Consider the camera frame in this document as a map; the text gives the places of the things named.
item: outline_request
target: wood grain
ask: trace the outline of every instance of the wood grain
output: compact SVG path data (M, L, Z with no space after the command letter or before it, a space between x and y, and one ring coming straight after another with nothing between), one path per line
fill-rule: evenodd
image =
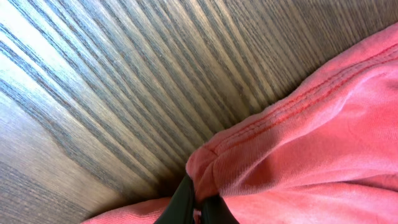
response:
M189 155L398 1L0 0L0 223L171 195Z

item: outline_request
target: pink hoodie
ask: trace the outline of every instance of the pink hoodie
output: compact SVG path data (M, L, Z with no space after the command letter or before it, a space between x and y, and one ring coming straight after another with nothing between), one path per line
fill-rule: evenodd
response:
M216 134L187 172L198 201L221 194L240 223L398 223L398 24ZM153 223L169 200L84 224Z

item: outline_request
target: wooden surface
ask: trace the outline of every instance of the wooden surface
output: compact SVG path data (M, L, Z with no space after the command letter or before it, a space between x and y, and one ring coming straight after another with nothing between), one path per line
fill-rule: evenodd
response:
M172 194L214 133L398 20L395 0L0 0L0 223Z

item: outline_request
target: pink fabric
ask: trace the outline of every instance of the pink fabric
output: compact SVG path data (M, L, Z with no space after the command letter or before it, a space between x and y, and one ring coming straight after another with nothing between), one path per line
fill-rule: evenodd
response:
M218 133L187 172L199 201L220 193L241 223L398 223L398 24ZM152 223L167 200L85 224Z

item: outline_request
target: stitching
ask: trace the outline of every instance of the stitching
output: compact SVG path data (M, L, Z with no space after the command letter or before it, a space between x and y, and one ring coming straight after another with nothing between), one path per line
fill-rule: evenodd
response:
M280 105L278 108L274 109L273 111L271 111L270 113L268 113L268 114L265 115L264 117L259 118L258 120L253 121L251 124L247 125L247 126L244 127L243 129L241 129L239 132L234 133L234 134L232 134L232 135L226 137L226 138L223 139L221 142L219 142L217 145L215 145L215 146L213 146L213 147L208 147L208 150L210 150L210 151L215 151L215 149L218 148L220 145L222 145L222 144L224 144L224 143L225 143L225 144L229 143L230 140L231 140L232 138L239 137L239 136L241 136L242 134L244 134L244 133L246 133L246 132L248 132L248 131L251 131L251 130L257 128L257 127L262 126L263 124L258 124L258 123L261 122L261 121L263 121L263 120L265 120L265 119L267 119L267 118L269 118L269 117L270 117L271 115L273 115L276 111L278 111L278 110L280 110L280 109L282 109L282 108L286 108L286 107L288 107L289 105L291 105L292 103L295 103L296 101L301 102L301 101L307 99L308 96L307 96L306 98L302 98L302 97L303 97L304 95L307 95L307 94L310 93L311 91L314 91L314 90L316 90L317 88L322 87L323 85L325 85L326 83L328 83L328 82L329 82L330 80L332 80L333 78L335 78L335 77L337 77L337 76L339 76L339 75L344 76L345 74L349 73L350 71L354 70L355 68L358 68L358 67L360 67L360 66L366 65L367 62L369 62L370 60L374 59L375 57L380 56L381 54L387 52L388 50L390 50L390 49L392 49L392 48L394 48L394 47L396 47L397 45L398 45L398 44L394 44L394 45L392 45L392 46L390 46L390 47L384 49L383 51L379 52L378 54L373 55L372 57L369 57L369 58L367 58L366 60L363 60L362 62L357 63L356 65L352 65L352 66L350 66L350 67L348 67L348 68L346 68L346 69L344 69L344 70L342 70L342 71L340 71L340 72L338 72L338 73L332 75L331 77L327 78L326 80L324 80L323 82L321 82L321 83L318 84L317 86L314 86L314 87L312 87L311 89L307 90L306 92L302 93L301 95L296 96L294 99L291 99L291 100L288 101L286 104ZM393 53L391 53L391 54L389 54L389 55L386 55L386 56L384 56L383 58L389 57L389 56L391 56Z
M381 62L381 63L379 63L379 64L384 64L384 63L391 62L391 61L394 61L394 60L397 60L397 59L398 59L398 57L392 58L392 59L390 59L390 60L386 60L385 62ZM362 70L360 70L360 71L354 73L352 76L350 76L350 77L348 77L347 79L343 80L341 83L339 83L339 84L338 84L337 86L335 86L334 88L330 89L326 94L324 94L323 96L321 96L321 97L318 98L317 100L313 101L312 103L309 103L308 105L304 106L304 107L301 108L300 110L297 110L296 112L287 115L286 117L282 118L281 120L279 120L279 121L275 122L274 124L272 124L272 125L270 125L270 126L264 128L263 130L259 131L258 133L255 133L255 134L253 134L252 136L249 136L249 137L246 138L246 139L242 139L241 141L238 141L238 142L234 143L232 146L230 146L230 149L231 149L232 147L235 147L235 146L241 144L241 143L244 143L244 142L246 142L246 141L252 140L252 139L255 138L256 136L260 135L261 133L270 130L271 128L273 128L273 127L277 126L278 124L280 124L280 123L286 121L287 119L291 118L292 116L301 113L303 110L309 108L310 106L313 106L313 105L317 104L319 101L321 101L321 100L325 99L326 97L328 97L329 95L331 95L335 90L339 89L339 87L343 86L346 82L350 81L350 80L351 80L353 77L355 77L357 74L359 74L359 73L365 71L366 69L368 69L368 68L370 68L370 67L372 67L372 66L375 66L375 65L370 65L370 66L365 67L365 68L363 68Z

